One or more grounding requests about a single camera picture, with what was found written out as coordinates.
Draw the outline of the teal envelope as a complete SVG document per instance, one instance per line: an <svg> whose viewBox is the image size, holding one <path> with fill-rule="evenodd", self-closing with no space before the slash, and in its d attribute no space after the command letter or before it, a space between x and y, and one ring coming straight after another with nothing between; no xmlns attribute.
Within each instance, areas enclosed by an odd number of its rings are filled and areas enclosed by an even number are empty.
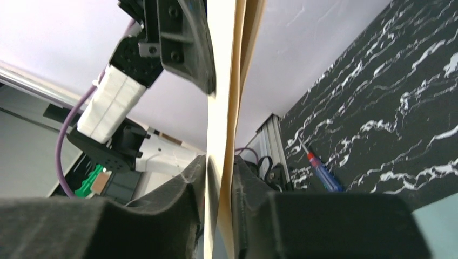
<svg viewBox="0 0 458 259"><path fill-rule="evenodd" d="M457 258L457 202L445 200L413 212L432 258Z"/></svg>

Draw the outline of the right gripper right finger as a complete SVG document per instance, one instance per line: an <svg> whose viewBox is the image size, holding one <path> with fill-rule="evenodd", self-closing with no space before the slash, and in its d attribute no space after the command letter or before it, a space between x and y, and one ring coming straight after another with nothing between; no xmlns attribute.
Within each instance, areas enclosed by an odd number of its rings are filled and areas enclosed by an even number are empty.
<svg viewBox="0 0 458 259"><path fill-rule="evenodd" d="M234 258L431 258L407 204L388 194L273 190L234 158Z"/></svg>

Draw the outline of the beige letter paper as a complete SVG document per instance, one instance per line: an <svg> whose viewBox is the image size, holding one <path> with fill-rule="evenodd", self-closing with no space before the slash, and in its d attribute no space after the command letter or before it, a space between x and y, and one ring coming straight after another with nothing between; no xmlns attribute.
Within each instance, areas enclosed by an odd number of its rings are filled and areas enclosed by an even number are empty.
<svg viewBox="0 0 458 259"><path fill-rule="evenodd" d="M208 2L216 92L207 100L204 258L213 256L217 230L228 258L235 257L231 212L235 135L264 7L265 1Z"/></svg>

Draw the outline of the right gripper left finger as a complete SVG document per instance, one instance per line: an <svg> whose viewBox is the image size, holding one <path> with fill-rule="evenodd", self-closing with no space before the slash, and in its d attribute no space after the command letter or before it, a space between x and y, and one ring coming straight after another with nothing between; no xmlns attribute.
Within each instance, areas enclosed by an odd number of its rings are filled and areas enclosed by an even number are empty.
<svg viewBox="0 0 458 259"><path fill-rule="evenodd" d="M206 158L122 206L110 199L1 200L1 258L192 258Z"/></svg>

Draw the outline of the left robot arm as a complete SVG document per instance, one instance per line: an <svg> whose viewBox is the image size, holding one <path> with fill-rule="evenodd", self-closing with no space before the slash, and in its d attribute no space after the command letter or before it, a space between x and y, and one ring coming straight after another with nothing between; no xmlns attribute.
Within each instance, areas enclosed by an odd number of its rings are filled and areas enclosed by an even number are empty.
<svg viewBox="0 0 458 259"><path fill-rule="evenodd" d="M145 172L150 135L127 118L163 71L216 92L206 1L119 1L134 21L68 140L114 173Z"/></svg>

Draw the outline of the blue red screwdriver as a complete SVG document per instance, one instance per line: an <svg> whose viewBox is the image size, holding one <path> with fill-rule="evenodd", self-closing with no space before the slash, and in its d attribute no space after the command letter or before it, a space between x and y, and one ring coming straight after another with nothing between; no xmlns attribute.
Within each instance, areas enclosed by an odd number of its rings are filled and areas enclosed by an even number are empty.
<svg viewBox="0 0 458 259"><path fill-rule="evenodd" d="M301 147L304 149L307 158L315 171L316 176L321 181L326 190L330 193L343 192L343 186L329 172L319 158L317 158L304 144L301 139L298 139Z"/></svg>

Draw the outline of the aluminium rail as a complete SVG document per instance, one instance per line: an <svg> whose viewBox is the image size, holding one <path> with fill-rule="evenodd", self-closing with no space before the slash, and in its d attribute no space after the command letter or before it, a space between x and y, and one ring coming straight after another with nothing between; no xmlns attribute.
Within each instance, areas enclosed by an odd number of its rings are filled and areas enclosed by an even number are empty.
<svg viewBox="0 0 458 259"><path fill-rule="evenodd" d="M273 159L274 165L280 163L285 168L285 180L290 182L287 162L280 135L280 118L271 116L256 131L255 137L247 144L247 147L256 151L259 157L268 155Z"/></svg>

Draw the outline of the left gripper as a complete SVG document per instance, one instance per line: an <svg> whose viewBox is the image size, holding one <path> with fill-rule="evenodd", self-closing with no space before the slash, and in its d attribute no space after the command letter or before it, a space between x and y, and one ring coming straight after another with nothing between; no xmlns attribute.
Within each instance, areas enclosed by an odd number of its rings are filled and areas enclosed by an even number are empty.
<svg viewBox="0 0 458 259"><path fill-rule="evenodd" d="M119 1L118 6L131 17L118 57L161 57L168 72L206 95L216 92L206 1Z"/></svg>

